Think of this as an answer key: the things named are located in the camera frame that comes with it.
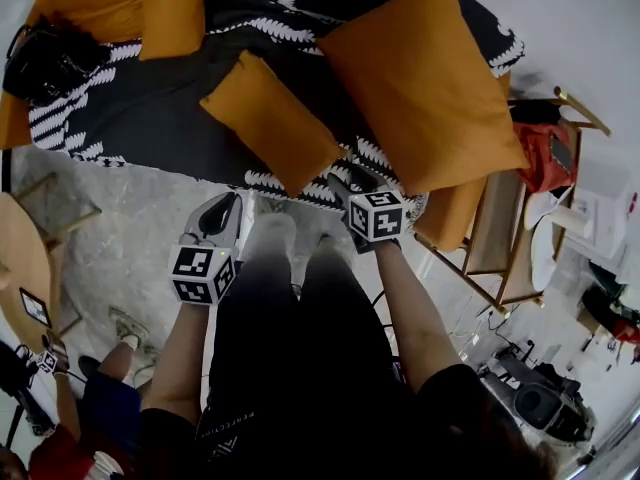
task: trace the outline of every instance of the black pants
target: black pants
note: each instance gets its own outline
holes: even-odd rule
[[[289,260],[271,253],[243,265],[218,308],[210,387],[368,384],[387,380],[391,363],[380,320],[342,257],[318,250],[298,301]]]

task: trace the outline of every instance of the wooden table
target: wooden table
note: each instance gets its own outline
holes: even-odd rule
[[[8,285],[0,291],[4,317],[20,341],[38,354],[43,350],[42,335],[47,327],[26,313],[20,288],[46,304],[55,329],[57,304],[52,304],[51,260],[34,222],[6,193],[0,194],[0,266],[8,271]]]

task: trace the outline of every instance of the black and white patterned blanket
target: black and white patterned blanket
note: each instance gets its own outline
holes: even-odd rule
[[[207,0],[208,34],[188,57],[139,62],[140,41],[108,45],[111,59],[68,98],[29,112],[34,144],[104,167],[138,164],[253,188],[285,199],[281,183],[200,99],[215,89],[240,52],[264,58],[278,78],[349,150],[297,198],[339,210],[326,176],[349,183],[354,163],[402,191],[388,160],[328,62],[315,46],[340,22],[386,0]],[[524,55],[513,32],[475,0],[463,15],[495,76]],[[425,198],[410,200],[413,218]]]

